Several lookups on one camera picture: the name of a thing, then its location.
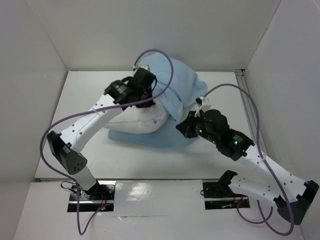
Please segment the white pillow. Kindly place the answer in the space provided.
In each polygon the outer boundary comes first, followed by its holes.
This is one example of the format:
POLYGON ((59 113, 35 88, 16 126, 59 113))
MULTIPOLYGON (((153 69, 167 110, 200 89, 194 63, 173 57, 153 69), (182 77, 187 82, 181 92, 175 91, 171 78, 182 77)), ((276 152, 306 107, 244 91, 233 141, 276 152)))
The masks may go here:
POLYGON ((168 111, 156 99, 155 105, 151 107, 128 107, 106 123, 104 128, 129 134, 148 134, 158 130, 168 117, 168 111))

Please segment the blue green pillowcase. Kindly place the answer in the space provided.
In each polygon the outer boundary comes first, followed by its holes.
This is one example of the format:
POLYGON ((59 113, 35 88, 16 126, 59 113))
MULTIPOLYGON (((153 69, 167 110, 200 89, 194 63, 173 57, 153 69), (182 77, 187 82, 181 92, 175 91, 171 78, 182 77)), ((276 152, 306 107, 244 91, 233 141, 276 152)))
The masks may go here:
POLYGON ((112 141, 129 142, 152 148, 182 148, 196 141, 185 138, 177 129, 195 104, 196 98, 204 95, 208 86, 200 81, 198 74, 183 62, 174 58, 167 59, 161 53, 154 53, 143 58, 141 65, 149 65, 156 76, 157 84, 153 95, 161 93, 158 100, 168 112, 165 123, 156 131, 144 134, 124 133, 108 129, 108 138, 112 141))

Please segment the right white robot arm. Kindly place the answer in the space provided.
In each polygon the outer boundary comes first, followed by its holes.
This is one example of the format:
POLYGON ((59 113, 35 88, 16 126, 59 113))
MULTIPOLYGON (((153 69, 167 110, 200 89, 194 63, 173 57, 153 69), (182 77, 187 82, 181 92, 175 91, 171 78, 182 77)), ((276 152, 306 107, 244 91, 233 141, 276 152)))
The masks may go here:
POLYGON ((230 128, 227 118, 220 111, 210 109, 190 111, 187 118, 175 127, 185 138, 203 138, 216 146, 225 157, 232 159, 274 186, 248 180, 232 170, 220 178, 218 190, 223 196, 232 193, 246 195, 275 207, 278 214, 299 226, 310 208, 319 185, 305 181, 290 173, 265 153, 244 133, 230 128))

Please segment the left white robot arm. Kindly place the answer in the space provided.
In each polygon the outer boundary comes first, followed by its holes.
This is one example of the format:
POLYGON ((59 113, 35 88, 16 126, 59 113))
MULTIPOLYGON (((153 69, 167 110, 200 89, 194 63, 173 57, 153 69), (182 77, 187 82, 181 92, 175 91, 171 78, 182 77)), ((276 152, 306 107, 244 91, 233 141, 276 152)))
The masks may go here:
POLYGON ((81 151, 88 141, 110 120, 126 109, 126 104, 142 101, 139 108, 155 105, 152 97, 152 84, 156 76, 148 65, 135 70, 133 76, 113 81, 99 100, 90 109, 90 114, 82 116, 68 128, 57 133, 51 131, 47 141, 52 155, 67 173, 79 184, 81 194, 88 200, 99 196, 102 187, 90 172, 88 160, 81 151))

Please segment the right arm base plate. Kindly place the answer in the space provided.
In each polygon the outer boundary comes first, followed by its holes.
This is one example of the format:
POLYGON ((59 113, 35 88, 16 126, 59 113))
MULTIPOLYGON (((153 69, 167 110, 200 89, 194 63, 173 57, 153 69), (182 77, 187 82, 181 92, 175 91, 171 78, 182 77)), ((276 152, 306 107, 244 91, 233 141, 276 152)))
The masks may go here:
POLYGON ((228 210, 239 208, 250 208, 250 201, 246 195, 231 191, 228 186, 215 181, 203 181, 200 194, 204 198, 206 210, 228 210))

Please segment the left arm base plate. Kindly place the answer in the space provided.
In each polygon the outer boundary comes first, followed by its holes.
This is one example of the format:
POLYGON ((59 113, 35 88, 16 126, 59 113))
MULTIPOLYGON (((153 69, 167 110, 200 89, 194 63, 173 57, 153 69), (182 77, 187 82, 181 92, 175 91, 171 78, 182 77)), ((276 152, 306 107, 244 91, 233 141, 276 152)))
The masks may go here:
MULTIPOLYGON (((94 196, 89 196, 80 189, 79 212, 94 213, 99 208, 101 212, 114 211, 116 182, 101 180, 99 184, 100 189, 94 196)), ((67 212, 76 213, 78 202, 76 184, 72 181, 63 181, 60 187, 70 191, 67 212)))

